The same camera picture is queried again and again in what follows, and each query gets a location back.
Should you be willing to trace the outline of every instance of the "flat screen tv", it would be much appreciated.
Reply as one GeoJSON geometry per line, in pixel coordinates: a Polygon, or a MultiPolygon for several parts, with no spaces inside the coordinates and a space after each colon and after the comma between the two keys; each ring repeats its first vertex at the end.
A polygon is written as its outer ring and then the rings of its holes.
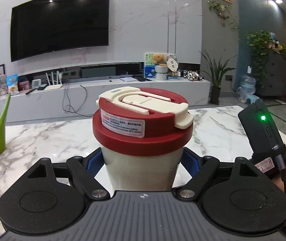
{"type": "Polygon", "coordinates": [[[11,61],[108,45],[110,0],[33,0],[12,9],[11,61]]]}

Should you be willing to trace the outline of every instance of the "warning label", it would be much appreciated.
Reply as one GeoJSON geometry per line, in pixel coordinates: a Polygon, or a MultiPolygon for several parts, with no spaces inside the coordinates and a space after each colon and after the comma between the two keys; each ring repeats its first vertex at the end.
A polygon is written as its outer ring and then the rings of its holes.
{"type": "Polygon", "coordinates": [[[258,164],[256,164],[256,167],[262,172],[265,173],[267,171],[269,171],[270,169],[274,168],[274,164],[272,161],[271,157],[268,157],[264,160],[262,160],[261,162],[259,162],[258,164]]]}
{"type": "Polygon", "coordinates": [[[112,115],[101,109],[102,124],[107,129],[129,137],[143,138],[145,135],[145,120],[130,119],[112,115]]]}

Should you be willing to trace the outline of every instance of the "plastic bottle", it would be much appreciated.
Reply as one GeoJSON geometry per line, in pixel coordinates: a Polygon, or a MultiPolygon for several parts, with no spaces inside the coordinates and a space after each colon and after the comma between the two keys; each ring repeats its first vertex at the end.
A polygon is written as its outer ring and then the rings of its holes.
{"type": "Polygon", "coordinates": [[[246,102],[247,95],[252,95],[256,91],[256,79],[252,77],[251,72],[252,67],[248,66],[247,74],[242,76],[240,87],[236,91],[242,103],[246,102]]]}

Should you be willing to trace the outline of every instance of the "green plant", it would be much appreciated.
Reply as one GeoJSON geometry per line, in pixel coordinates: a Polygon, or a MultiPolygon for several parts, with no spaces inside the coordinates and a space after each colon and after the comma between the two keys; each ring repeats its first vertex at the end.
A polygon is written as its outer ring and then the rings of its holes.
{"type": "Polygon", "coordinates": [[[233,17],[231,14],[229,8],[229,5],[222,5],[219,2],[216,1],[208,1],[209,4],[209,10],[214,12],[220,19],[222,26],[225,26],[225,20],[230,19],[230,27],[234,30],[239,31],[239,21],[233,17]]]}
{"type": "Polygon", "coordinates": [[[282,50],[280,50],[280,54],[286,59],[286,45],[281,44],[282,50]]]}
{"type": "Polygon", "coordinates": [[[266,63],[269,58],[269,43],[272,42],[271,35],[261,31],[249,33],[246,38],[251,49],[252,75],[256,79],[256,87],[263,88],[267,78],[266,63]]]}
{"type": "Polygon", "coordinates": [[[206,55],[204,55],[202,52],[201,52],[201,54],[205,58],[205,60],[207,61],[208,65],[210,67],[211,74],[209,74],[207,71],[204,71],[204,70],[202,70],[202,71],[207,73],[210,76],[210,79],[211,79],[214,87],[220,88],[224,74],[230,70],[235,69],[235,68],[227,67],[227,64],[231,58],[223,63],[222,62],[222,56],[221,56],[219,59],[219,62],[216,63],[216,60],[213,59],[213,61],[212,61],[209,54],[207,53],[207,51],[205,51],[205,52],[206,52],[206,55]]]}

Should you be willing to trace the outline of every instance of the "marble countertop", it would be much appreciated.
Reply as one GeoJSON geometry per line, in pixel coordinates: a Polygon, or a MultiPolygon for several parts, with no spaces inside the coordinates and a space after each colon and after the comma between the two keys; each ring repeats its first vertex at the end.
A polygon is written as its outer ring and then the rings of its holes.
{"type": "MultiPolygon", "coordinates": [[[[186,146],[199,156],[211,155],[223,162],[233,162],[238,156],[250,159],[252,149],[237,117],[241,110],[239,106],[190,110],[195,115],[194,132],[186,146]]],[[[280,134],[286,144],[286,135],[280,134]]],[[[65,162],[76,155],[85,157],[99,147],[91,119],[8,126],[6,143],[7,149],[0,155],[0,196],[42,157],[65,162]]],[[[180,165],[174,185],[185,184],[190,178],[180,165]]],[[[96,179],[112,192],[105,167],[96,179]]],[[[0,223],[0,235],[3,232],[0,223]]]]}

